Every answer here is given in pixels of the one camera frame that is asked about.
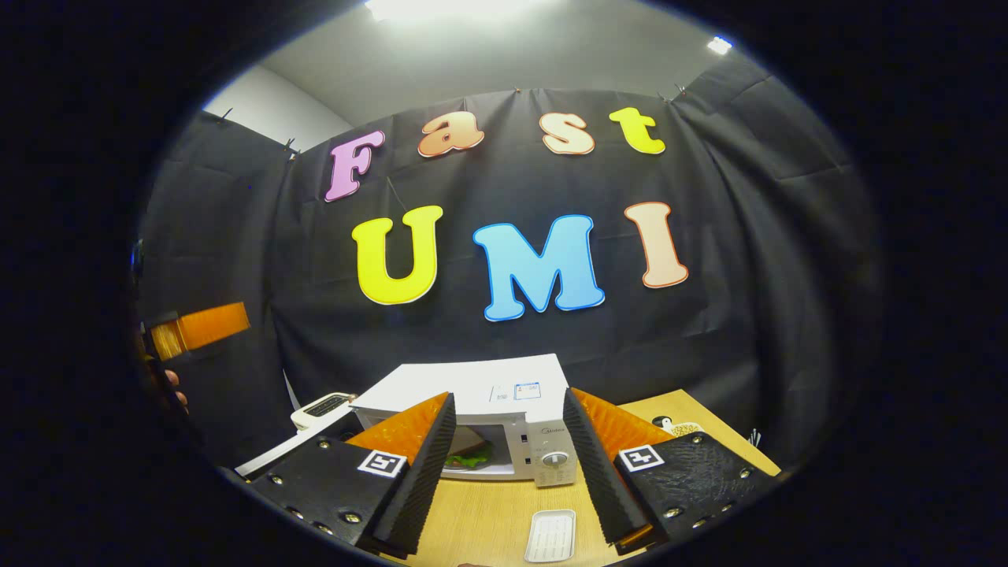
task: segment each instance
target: microwave knob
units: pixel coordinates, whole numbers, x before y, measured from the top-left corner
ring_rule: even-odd
[[[558,467],[566,462],[568,454],[562,451],[557,451],[555,453],[548,453],[543,455],[542,464],[548,467]]]

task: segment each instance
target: pink letter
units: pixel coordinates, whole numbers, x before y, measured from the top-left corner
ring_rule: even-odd
[[[367,173],[371,166],[371,148],[385,143],[385,133],[381,130],[361,136],[356,140],[333,148],[333,183],[326,193],[326,201],[336,201],[357,193],[361,182],[354,180],[354,169],[359,175]]]
[[[675,255],[672,233],[668,230],[668,213],[672,210],[664,203],[638,203],[627,207],[624,215],[637,225],[640,241],[644,245],[647,271],[644,286],[666,288],[685,280],[689,275],[686,266]]]

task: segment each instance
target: letter m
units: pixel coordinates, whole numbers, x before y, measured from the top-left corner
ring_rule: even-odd
[[[484,315],[490,321],[517,319],[525,306],[515,300],[517,286],[535,311],[542,313],[549,303],[553,282],[560,279],[556,307],[571,311],[601,304],[606,294],[595,284],[588,233],[592,219],[565,215],[553,221],[537,254],[518,229],[509,223],[492,224],[473,233],[473,241],[487,254],[490,272],[490,307]]]

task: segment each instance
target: black fabric curtain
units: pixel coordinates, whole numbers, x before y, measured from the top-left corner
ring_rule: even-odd
[[[634,150],[608,115],[654,118],[659,155]],[[432,158],[427,121],[476,115],[486,138]],[[557,155],[539,117],[574,113],[596,147]],[[330,152],[375,130],[360,189],[326,202]],[[684,388],[730,426],[762,434],[782,467],[836,425],[856,392],[881,312],[875,219],[829,129],[766,71],[730,54],[685,94],[546,89],[470,96],[345,132],[296,159],[238,125],[202,115],[153,192],[143,237],[144,317],[246,302],[249,332],[177,367],[213,458],[233,466],[293,432],[281,367],[301,402],[363,392],[402,363],[555,352],[569,382],[621,404]],[[689,276],[648,289],[624,210],[657,201]],[[383,306],[357,279],[360,223],[387,217],[393,277],[412,268],[407,210],[437,205],[437,278],[419,300]],[[512,223],[539,252],[553,220],[593,219],[605,302],[490,322],[490,281],[473,233]],[[516,299],[527,302],[520,292]]]
[[[201,113],[165,156],[142,219],[143,320],[245,304],[249,330],[165,364],[180,377],[208,456],[225,466],[295,431],[266,276],[289,157],[281,144]]]

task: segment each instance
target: yellow letter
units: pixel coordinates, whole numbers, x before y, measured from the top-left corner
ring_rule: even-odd
[[[381,305],[408,304],[430,290],[437,276],[434,221],[442,214],[440,207],[430,205],[402,216],[402,224],[413,229],[413,271],[402,279],[389,277],[385,269],[385,235],[392,229],[392,220],[357,225],[351,233],[357,241],[357,280],[369,300]]]
[[[617,110],[609,115],[609,119],[619,122],[623,127],[623,135],[630,147],[641,153],[661,153],[665,150],[665,142],[652,140],[647,135],[647,126],[654,126],[654,118],[641,116],[640,111],[632,106]]]

